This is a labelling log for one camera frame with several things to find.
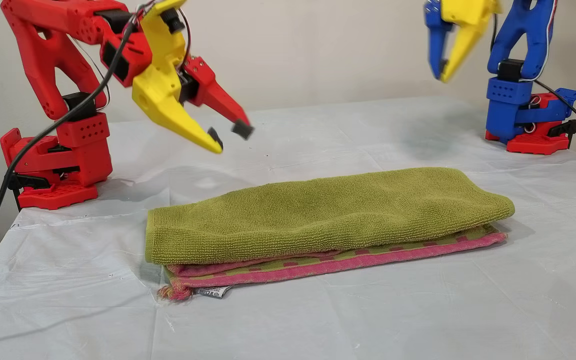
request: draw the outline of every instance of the folded towel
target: folded towel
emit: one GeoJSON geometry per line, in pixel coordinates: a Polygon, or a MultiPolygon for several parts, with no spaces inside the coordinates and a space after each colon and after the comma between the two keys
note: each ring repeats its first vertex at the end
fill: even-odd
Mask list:
{"type": "MultiPolygon", "coordinates": [[[[372,254],[374,247],[395,249],[396,244],[414,244],[424,248],[426,240],[453,238],[452,243],[430,246],[441,248],[464,243],[455,240],[460,238],[456,233],[475,231],[477,227],[511,216],[514,210],[510,199],[483,191],[461,171],[450,168],[412,168],[281,182],[188,205],[150,210],[146,260],[169,265],[171,279],[178,280],[189,274],[202,276],[176,272],[179,269],[200,269],[208,272],[203,276],[213,276],[210,272],[214,269],[218,271],[213,274],[222,274],[223,269],[243,269],[260,261],[299,264],[299,261],[285,260],[299,257],[311,259],[308,263],[320,259],[313,255],[315,253],[334,251],[334,255],[324,257],[339,259],[345,251],[355,251],[350,253],[355,257],[372,254]]],[[[494,235],[498,234],[494,228],[481,229],[485,229],[486,234],[475,235],[474,240],[486,241],[471,243],[478,244],[476,248],[492,244],[493,238],[505,239],[504,234],[494,235]]],[[[459,246],[453,246],[441,251],[459,250],[459,246]]],[[[412,258],[433,256],[431,253],[439,255],[441,251],[425,251],[422,256],[418,252],[412,258]]],[[[344,264],[346,269],[356,265],[344,264]]],[[[331,271],[344,270],[343,266],[331,271]]],[[[301,275],[288,278],[310,274],[299,273],[301,275]]],[[[277,276],[266,276],[263,281],[275,278],[277,276]]],[[[188,287],[176,282],[180,287],[188,287]]],[[[167,289],[162,295],[182,299],[188,292],[186,288],[178,289],[176,295],[167,289]]]]}
{"type": "Polygon", "coordinates": [[[270,283],[305,276],[329,274],[375,265],[406,262],[484,248],[503,242],[506,234],[491,225],[482,225],[432,241],[385,244],[356,250],[332,250],[294,257],[229,262],[213,265],[167,265],[170,285],[158,295],[163,299],[185,300],[193,289],[247,283],[270,283]]]}

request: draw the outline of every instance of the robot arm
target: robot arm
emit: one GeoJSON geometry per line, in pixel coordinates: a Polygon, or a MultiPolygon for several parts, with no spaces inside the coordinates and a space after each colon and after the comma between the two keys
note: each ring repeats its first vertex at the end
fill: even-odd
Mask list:
{"type": "Polygon", "coordinates": [[[426,0],[429,58],[434,77],[448,82],[488,27],[492,14],[501,13],[498,0],[426,0]],[[450,58],[444,58],[446,36],[459,27],[450,58]]]}
{"type": "MultiPolygon", "coordinates": [[[[252,128],[242,107],[217,84],[214,72],[203,60],[196,61],[199,67],[188,61],[182,68],[186,42],[176,9],[183,3],[185,0],[164,0],[146,12],[140,28],[130,35],[114,77],[124,87],[132,86],[133,100],[154,123],[221,153],[223,146],[217,133],[212,129],[208,134],[204,132],[180,100],[215,109],[233,121],[234,132],[245,139],[252,128]],[[180,27],[169,28],[166,21],[174,18],[180,27]]],[[[107,67],[131,16],[124,4],[114,0],[3,0],[1,9],[16,36],[32,89],[53,120],[68,111],[55,83],[55,68],[64,71],[82,92],[90,93],[99,85],[68,35],[89,45],[100,45],[100,57],[107,67]]],[[[105,104],[106,96],[101,93],[95,105],[99,109],[105,104]]]]}
{"type": "MultiPolygon", "coordinates": [[[[576,120],[570,120],[576,91],[560,88],[531,93],[542,75],[553,38],[557,0],[514,0],[494,38],[487,64],[496,75],[488,82],[490,100],[486,139],[500,141],[516,153],[550,155],[570,146],[576,120]],[[510,59],[523,34],[528,40],[525,59],[510,59]]],[[[434,77],[447,82],[484,33],[489,18],[501,12],[498,0],[427,0],[425,23],[429,28],[429,62],[434,77]],[[459,27],[449,59],[444,59],[446,36],[459,27]]]]}

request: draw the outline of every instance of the green towel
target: green towel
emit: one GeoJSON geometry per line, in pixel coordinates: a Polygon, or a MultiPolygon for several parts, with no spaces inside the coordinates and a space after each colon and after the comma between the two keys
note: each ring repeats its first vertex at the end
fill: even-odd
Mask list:
{"type": "Polygon", "coordinates": [[[150,210],[146,260],[223,264],[430,240],[514,212],[451,168],[279,182],[150,210]]]}

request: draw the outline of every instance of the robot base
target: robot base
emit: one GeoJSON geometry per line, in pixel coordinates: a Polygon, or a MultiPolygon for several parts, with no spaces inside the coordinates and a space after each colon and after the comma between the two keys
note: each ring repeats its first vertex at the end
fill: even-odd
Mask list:
{"type": "Polygon", "coordinates": [[[53,184],[50,189],[32,189],[26,187],[17,198],[21,208],[40,208],[57,210],[70,205],[98,198],[95,185],[82,186],[75,181],[63,181],[53,184]]]}
{"type": "MultiPolygon", "coordinates": [[[[499,137],[486,131],[487,141],[499,141],[499,137]]],[[[521,134],[508,141],[506,150],[510,153],[552,155],[559,150],[567,150],[570,139],[565,134],[549,137],[542,134],[521,134]]]]}

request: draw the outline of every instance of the white tablecloth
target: white tablecloth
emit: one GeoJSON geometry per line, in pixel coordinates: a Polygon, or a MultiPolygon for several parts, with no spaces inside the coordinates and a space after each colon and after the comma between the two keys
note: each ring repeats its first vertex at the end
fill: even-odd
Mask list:
{"type": "Polygon", "coordinates": [[[576,360],[576,153],[506,152],[485,112],[404,98],[250,114],[215,155],[149,121],[114,123],[97,200],[24,209],[0,245],[0,359],[576,360]],[[498,246],[158,300],[147,210],[269,182],[442,166],[510,197],[498,246]]]}

